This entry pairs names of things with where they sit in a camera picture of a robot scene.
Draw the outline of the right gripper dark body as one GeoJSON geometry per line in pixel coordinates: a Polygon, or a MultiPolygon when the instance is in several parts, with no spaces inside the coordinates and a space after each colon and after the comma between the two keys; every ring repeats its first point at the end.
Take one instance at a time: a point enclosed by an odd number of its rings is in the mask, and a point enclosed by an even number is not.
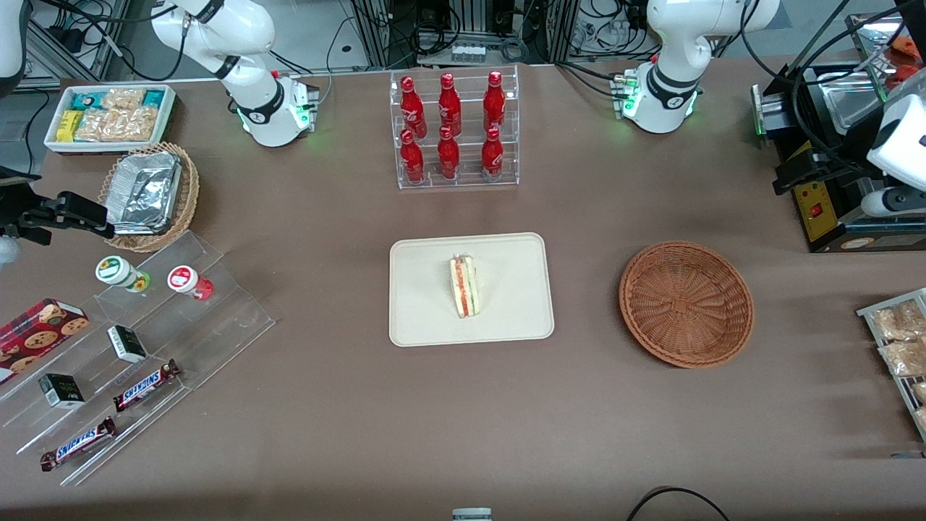
{"type": "Polygon", "coordinates": [[[1,235],[9,235],[7,228],[19,222],[20,218],[42,207],[43,197],[32,188],[42,175],[27,174],[1,166],[1,235]]]}

